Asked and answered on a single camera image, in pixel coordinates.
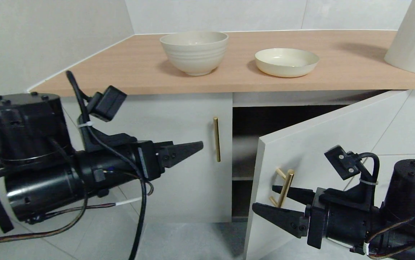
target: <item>white plate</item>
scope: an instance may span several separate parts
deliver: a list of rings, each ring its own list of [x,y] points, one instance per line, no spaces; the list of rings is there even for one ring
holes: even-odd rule
[[[320,57],[301,49],[263,49],[255,54],[255,64],[272,76],[294,78],[313,71]]]

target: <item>door handle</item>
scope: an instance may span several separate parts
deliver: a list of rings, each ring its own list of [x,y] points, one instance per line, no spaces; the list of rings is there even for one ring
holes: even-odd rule
[[[215,152],[217,161],[220,162],[220,138],[219,138],[219,118],[214,117]]]
[[[270,196],[270,201],[272,204],[277,207],[281,208],[283,206],[283,202],[286,199],[286,195],[288,194],[289,188],[291,187],[291,182],[293,181],[294,177],[294,170],[289,169],[287,173],[283,173],[283,171],[280,168],[277,168],[275,171],[278,176],[282,177],[285,183],[283,184],[283,188],[281,189],[280,196],[278,197],[278,202],[275,201],[273,196]]]

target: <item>wooden countertop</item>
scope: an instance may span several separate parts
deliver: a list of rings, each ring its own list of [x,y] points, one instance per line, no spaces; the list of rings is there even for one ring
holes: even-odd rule
[[[73,66],[89,95],[114,85],[129,95],[198,92],[415,89],[415,74],[384,61],[396,31],[263,31],[228,33],[222,64],[211,74],[188,76],[172,66],[161,35],[136,35]],[[293,79],[266,75],[255,66],[261,49],[284,47],[312,51],[320,62],[310,74]],[[74,93],[64,73],[32,91],[61,96]]]

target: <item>wire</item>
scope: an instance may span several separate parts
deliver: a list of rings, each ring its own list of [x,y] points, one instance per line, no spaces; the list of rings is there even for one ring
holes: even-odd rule
[[[71,71],[67,70],[66,71],[66,76],[67,76],[71,86],[73,87],[74,94],[75,94],[76,99],[77,99],[78,104],[79,104],[79,108],[81,109],[82,120],[84,121],[83,123],[85,124],[85,123],[90,121],[90,117],[89,117],[89,113],[87,112],[87,108],[84,104],[84,99],[81,96],[81,90],[79,89],[79,86],[76,82],[76,79],[74,78],[74,75]],[[106,143],[102,142],[102,140],[100,140],[100,138],[98,138],[97,135],[95,135],[95,133],[93,131],[94,128],[92,128],[90,125],[87,125],[85,127],[87,128],[89,134],[95,139],[95,141],[97,141],[97,143],[99,143],[103,148],[110,151],[111,153],[113,153],[115,156],[117,156],[121,160],[128,163],[133,168],[133,170],[137,173],[137,175],[139,176],[140,186],[141,186],[141,189],[142,189],[142,203],[141,203],[141,206],[140,206],[140,215],[139,215],[139,221],[138,221],[138,224],[137,224],[137,230],[135,232],[134,243],[132,245],[132,250],[131,250],[131,253],[130,253],[130,256],[129,256],[129,259],[133,260],[133,259],[135,259],[136,255],[137,255],[137,250],[138,250],[138,247],[139,247],[139,244],[140,244],[140,236],[142,234],[143,221],[145,219],[145,210],[147,208],[147,186],[145,185],[145,177],[141,173],[140,169],[138,169],[136,164],[130,158],[126,157],[125,155],[122,155],[120,152],[118,152],[114,148],[112,148],[112,147],[108,146]]]
[[[104,173],[123,173],[123,174],[127,174],[127,175],[129,175],[129,176],[132,176],[132,177],[134,177],[135,179],[138,179],[139,177],[138,176],[136,176],[135,174],[132,174],[132,173],[129,173],[129,172],[126,172],[126,171],[121,171],[121,170],[112,170],[112,171],[107,171],[107,170],[105,170],[105,171],[103,171]],[[153,184],[151,183],[151,182],[149,182],[149,181],[147,181],[147,180],[145,180],[145,183],[147,183],[148,184],[148,186],[150,186],[150,191],[148,192],[148,194],[147,194],[147,196],[150,196],[151,194],[153,194],[153,191],[154,191],[154,186],[153,186]]]
[[[374,167],[373,167],[373,179],[374,180],[373,180],[373,182],[376,182],[377,177],[379,176],[379,167],[380,167],[379,157],[374,153],[360,153],[360,154],[358,154],[359,160],[361,160],[363,158],[367,158],[367,157],[373,158],[373,161],[374,161]]]
[[[410,223],[413,220],[414,220],[414,217],[410,217],[410,218],[407,218],[407,219],[403,219],[403,220],[397,221],[394,224],[389,225],[387,227],[383,227],[382,229],[379,229],[378,231],[373,232],[368,237],[366,237],[366,239],[365,239],[364,242],[365,243],[370,243],[371,240],[373,240],[378,235],[381,235],[382,233],[385,233],[385,232],[391,231],[393,229],[396,229],[396,228],[398,228],[398,227],[400,227],[400,226],[402,226],[404,224],[408,224],[408,223]]]
[[[368,255],[368,257],[371,259],[385,259],[385,258],[392,257],[398,253],[402,253],[404,251],[410,250],[412,248],[415,248],[415,242],[411,242],[406,245],[402,245],[400,247],[395,247],[392,249],[393,252],[390,252],[390,253],[383,253],[379,255]]]
[[[135,198],[135,199],[128,199],[128,200],[120,201],[120,202],[90,205],[90,206],[87,206],[86,209],[111,208],[111,207],[114,207],[114,206],[120,206],[120,205],[124,205],[124,204],[128,204],[128,203],[132,203],[132,202],[135,202],[135,201],[139,201],[141,199],[142,199],[141,197],[138,197],[138,198]],[[65,214],[65,213],[69,213],[69,212],[73,212],[73,211],[79,211],[81,209],[82,209],[82,207],[74,207],[74,208],[69,208],[69,209],[62,209],[61,211],[50,212],[50,213],[47,213],[47,214],[44,214],[43,216],[41,216],[41,220],[44,221],[44,220],[51,219],[53,217],[59,216],[61,214]]]
[[[61,155],[64,157],[64,159],[70,164],[71,168],[74,169],[74,164],[71,161],[71,159],[68,157],[68,155],[65,153],[65,151],[62,149],[62,147],[53,139],[49,138],[52,145],[55,146],[55,148],[61,153]],[[18,234],[18,235],[6,235],[4,237],[0,237],[0,243],[4,242],[10,242],[10,241],[19,241],[19,240],[28,240],[28,239],[34,239],[34,238],[42,238],[42,237],[51,237],[53,235],[58,235],[62,232],[67,231],[68,229],[72,228],[74,225],[76,225],[77,222],[82,218],[84,215],[84,212],[86,212],[87,209],[87,186],[82,178],[79,178],[82,183],[82,187],[84,190],[84,204],[82,207],[80,207],[79,214],[66,226],[61,227],[59,229],[55,229],[48,232],[37,232],[37,233],[27,233],[27,234]]]

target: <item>bowl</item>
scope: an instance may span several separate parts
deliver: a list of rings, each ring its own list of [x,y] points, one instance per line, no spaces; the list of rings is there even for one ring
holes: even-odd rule
[[[255,54],[255,64],[262,72],[284,78],[307,75],[319,60],[314,53],[301,49],[263,49]]]
[[[189,31],[160,38],[161,45],[177,69],[191,76],[209,74],[222,62],[228,35],[216,31]]]

